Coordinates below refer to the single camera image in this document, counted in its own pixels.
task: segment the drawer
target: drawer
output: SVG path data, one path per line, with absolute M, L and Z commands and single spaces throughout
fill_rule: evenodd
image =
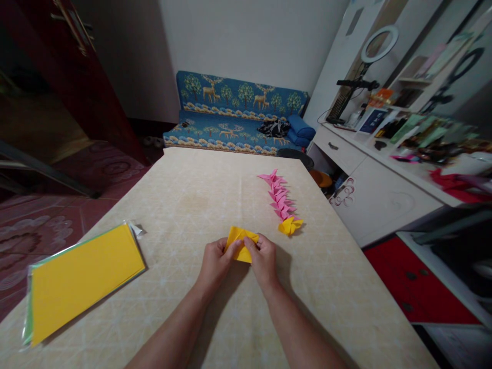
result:
M 324 126 L 319 127 L 313 142 L 347 175 L 351 175 L 367 157 L 362 151 Z
M 399 237 L 375 248 L 433 323 L 481 324 Z
M 379 255 L 377 248 L 364 251 L 365 256 L 378 273 L 379 277 L 388 288 L 396 303 L 405 314 L 406 318 L 412 323 L 430 323 L 430 316 L 419 304 L 417 299 L 407 290 L 405 285 L 386 261 Z

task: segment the red cloth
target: red cloth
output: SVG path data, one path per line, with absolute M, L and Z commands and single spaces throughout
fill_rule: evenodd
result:
M 469 183 L 458 180 L 458 174 L 441 175 L 441 169 L 436 169 L 430 172 L 430 177 L 438 185 L 442 186 L 442 190 L 466 203 L 478 203 L 492 201 L 492 195 L 467 191 L 474 188 Z

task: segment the door handle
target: door handle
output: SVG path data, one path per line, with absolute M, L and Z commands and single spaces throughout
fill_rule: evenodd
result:
M 415 273 L 412 273 L 412 272 L 406 272 L 405 273 L 406 277 L 409 279 L 409 280 L 416 280 L 417 279 L 417 274 Z
M 87 57 L 88 55 L 87 55 L 87 49 L 85 44 L 91 45 L 91 42 L 89 41 L 89 36 L 85 31 L 84 25 L 80 21 L 77 13 L 75 13 L 74 11 L 67 11 L 67 9 L 65 9 L 63 3 L 60 0 L 53 0 L 53 3 L 60 10 L 62 15 L 51 14 L 51 18 L 56 21 L 61 20 L 67 22 L 75 40 L 78 43 L 78 49 L 80 50 L 83 56 Z
M 412 312 L 414 310 L 414 307 L 406 302 L 401 304 L 405 310 L 408 312 Z
M 338 146 L 333 145 L 331 142 L 328 142 L 328 146 L 330 146 L 330 149 L 332 150 L 338 150 Z
M 56 14 L 53 14 L 51 13 L 51 18 L 56 20 L 56 21 L 63 21 L 63 22 L 66 22 L 67 20 L 62 16 L 62 15 L 56 15 Z M 93 27 L 91 24 L 89 23 L 85 23 L 85 22 L 81 22 L 82 25 L 84 26 L 85 29 L 89 30 L 89 31 L 92 31 L 93 30 Z

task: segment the beige tablecloth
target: beige tablecloth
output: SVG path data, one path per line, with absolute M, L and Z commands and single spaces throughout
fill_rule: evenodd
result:
M 268 185 L 278 168 L 305 226 L 277 230 Z M 198 275 L 203 247 L 230 226 L 279 245 L 282 283 L 353 363 L 367 368 L 436 367 L 431 355 L 299 160 L 187 148 L 165 149 L 145 177 L 85 239 L 141 223 L 149 270 L 64 328 L 19 352 L 25 300 L 0 324 L 0 366 L 122 367 L 164 322 Z M 191 366 L 287 367 L 253 271 L 236 262 L 211 303 Z

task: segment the red cabinet door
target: red cabinet door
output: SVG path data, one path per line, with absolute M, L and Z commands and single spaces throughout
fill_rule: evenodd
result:
M 403 282 L 395 276 L 394 271 L 381 257 L 377 248 L 364 251 L 364 254 L 398 303 L 398 306 L 400 306 L 406 318 L 412 323 L 432 322 L 417 299 L 411 295 Z
M 0 22 L 90 139 L 149 165 L 69 0 L 1 0 Z
M 433 323 L 481 324 L 399 237 L 376 248 Z

